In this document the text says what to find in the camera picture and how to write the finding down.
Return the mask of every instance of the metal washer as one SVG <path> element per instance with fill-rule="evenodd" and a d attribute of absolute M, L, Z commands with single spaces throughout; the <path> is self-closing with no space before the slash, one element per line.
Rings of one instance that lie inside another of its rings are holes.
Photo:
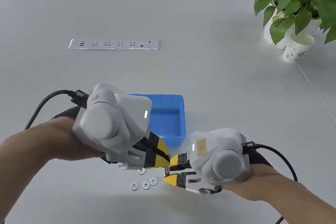
<path fill-rule="evenodd" d="M 142 189 L 148 190 L 151 187 L 151 184 L 148 181 L 142 183 Z"/>
<path fill-rule="evenodd" d="M 149 184 L 151 184 L 151 186 L 155 186 L 158 183 L 156 178 L 151 178 L 151 180 L 149 181 Z"/>
<path fill-rule="evenodd" d="M 136 191 L 139 188 L 139 185 L 138 185 L 138 183 L 133 182 L 133 183 L 131 183 L 130 187 L 131 187 L 132 191 Z"/>
<path fill-rule="evenodd" d="M 138 170 L 138 173 L 140 174 L 140 175 L 142 175 L 142 174 L 144 174 L 145 173 L 145 168 L 141 168 L 141 169 L 139 169 Z"/>

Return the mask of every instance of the hand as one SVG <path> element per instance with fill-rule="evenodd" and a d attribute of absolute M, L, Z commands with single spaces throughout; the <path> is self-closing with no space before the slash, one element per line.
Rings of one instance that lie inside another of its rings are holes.
<path fill-rule="evenodd" d="M 222 188 L 248 200 L 267 201 L 267 196 L 271 189 L 277 188 L 277 186 L 287 181 L 291 180 L 278 173 L 272 167 L 255 164 L 251 165 L 251 175 L 247 180 L 238 184 L 222 185 Z"/>
<path fill-rule="evenodd" d="M 103 157 L 104 153 L 84 145 L 76 138 L 72 131 L 73 124 L 73 119 L 60 117 L 35 127 L 46 136 L 48 158 L 75 161 Z"/>

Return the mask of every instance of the electrical outlet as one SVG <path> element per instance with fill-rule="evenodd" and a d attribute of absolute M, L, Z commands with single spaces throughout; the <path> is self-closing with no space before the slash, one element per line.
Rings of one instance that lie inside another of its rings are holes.
<path fill-rule="evenodd" d="M 72 50 L 159 50 L 158 39 L 72 39 Z"/>
<path fill-rule="evenodd" d="M 118 41 L 117 46 L 118 47 L 123 47 L 124 46 L 124 41 Z"/>
<path fill-rule="evenodd" d="M 104 46 L 107 47 L 107 48 L 112 47 L 112 41 L 110 41 L 110 40 L 105 41 Z"/>
<path fill-rule="evenodd" d="M 99 41 L 94 40 L 94 41 L 92 42 L 92 46 L 93 46 L 93 47 L 98 47 L 98 46 L 99 46 Z"/>

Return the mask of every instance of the gray table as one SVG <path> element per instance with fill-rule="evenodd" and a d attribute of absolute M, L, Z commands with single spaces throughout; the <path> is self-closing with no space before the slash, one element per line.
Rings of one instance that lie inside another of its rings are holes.
<path fill-rule="evenodd" d="M 283 63 L 281 52 L 260 39 L 261 17 L 254 17 L 250 0 L 0 3 L 1 139 L 21 130 L 40 100 L 58 89 L 90 90 L 106 82 L 129 93 L 181 94 L 188 134 L 238 128 L 248 140 L 282 151 L 299 179 L 336 205 L 335 126 L 300 69 Z M 162 49 L 67 48 L 72 37 L 82 36 L 159 38 Z M 67 98 L 55 98 L 38 122 L 70 106 Z M 263 154 L 290 175 L 280 159 Z M 52 161 L 27 187 L 7 221 L 203 224 L 273 223 L 278 218 L 267 204 L 229 192 L 199 196 L 163 183 L 149 191 L 130 190 L 132 181 L 152 176 L 160 178 L 163 171 L 141 177 L 99 159 Z"/>

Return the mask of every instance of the blue plastic tray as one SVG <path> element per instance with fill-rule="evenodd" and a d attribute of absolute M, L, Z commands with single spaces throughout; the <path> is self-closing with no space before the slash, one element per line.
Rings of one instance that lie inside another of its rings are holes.
<path fill-rule="evenodd" d="M 183 96 L 177 94 L 132 94 L 152 101 L 149 127 L 168 147 L 179 147 L 185 138 Z"/>

